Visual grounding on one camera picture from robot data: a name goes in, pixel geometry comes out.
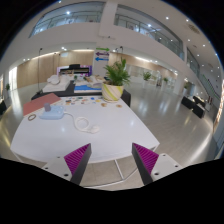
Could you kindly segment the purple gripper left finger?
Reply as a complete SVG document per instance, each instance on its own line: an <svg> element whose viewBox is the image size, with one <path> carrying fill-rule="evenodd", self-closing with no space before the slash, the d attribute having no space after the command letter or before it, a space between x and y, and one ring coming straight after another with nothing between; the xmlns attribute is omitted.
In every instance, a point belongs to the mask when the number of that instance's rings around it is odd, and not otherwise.
<svg viewBox="0 0 224 224"><path fill-rule="evenodd" d="M72 174L72 183L76 185L81 183L91 153L91 144L86 144L64 157L64 160Z"/></svg>

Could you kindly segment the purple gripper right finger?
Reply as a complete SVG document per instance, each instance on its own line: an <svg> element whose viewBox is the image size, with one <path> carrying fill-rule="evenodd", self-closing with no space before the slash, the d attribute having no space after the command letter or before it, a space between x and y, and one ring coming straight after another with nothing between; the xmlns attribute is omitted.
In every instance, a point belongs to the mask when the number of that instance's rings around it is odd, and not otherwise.
<svg viewBox="0 0 224 224"><path fill-rule="evenodd" d="M159 155L137 143L132 144L132 155L139 170L142 182L148 185L153 182L151 173L159 158Z"/></svg>

